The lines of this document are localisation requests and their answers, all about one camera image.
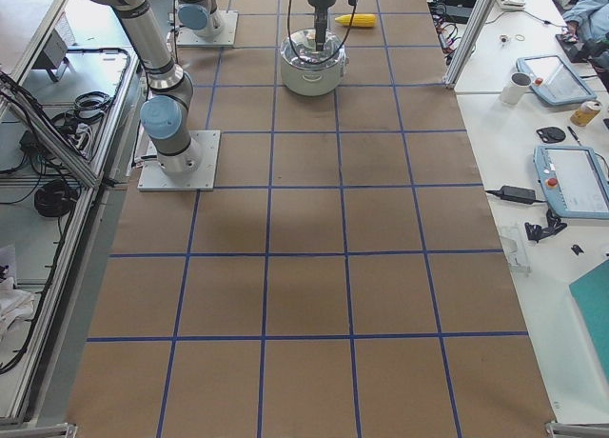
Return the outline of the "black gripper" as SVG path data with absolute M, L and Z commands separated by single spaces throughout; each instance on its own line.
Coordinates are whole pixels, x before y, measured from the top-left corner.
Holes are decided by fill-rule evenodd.
M 324 49 L 328 26 L 327 9 L 331 8 L 337 0 L 307 0 L 308 4 L 315 8 L 315 48 Z

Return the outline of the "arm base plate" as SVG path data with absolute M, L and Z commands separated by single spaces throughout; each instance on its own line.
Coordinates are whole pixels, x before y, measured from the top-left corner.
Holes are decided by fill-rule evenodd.
M 180 26 L 177 45 L 190 48 L 233 47 L 238 16 L 236 10 L 216 10 L 207 14 L 201 9 L 183 7 L 177 13 Z
M 142 161 L 139 191 L 213 190 L 219 156 L 219 130 L 191 130 L 189 148 L 176 156 L 158 154 L 148 142 L 147 155 Z

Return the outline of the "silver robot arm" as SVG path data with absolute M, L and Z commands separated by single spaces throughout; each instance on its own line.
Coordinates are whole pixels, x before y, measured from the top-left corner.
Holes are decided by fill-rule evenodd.
M 177 17 L 182 26 L 205 39 L 214 38 L 224 28 L 216 0 L 177 0 Z
M 140 120 L 161 169 L 167 174 L 195 171 L 203 150 L 187 128 L 192 81 L 167 49 L 149 0 L 90 1 L 113 9 L 143 64 L 152 98 L 142 106 Z

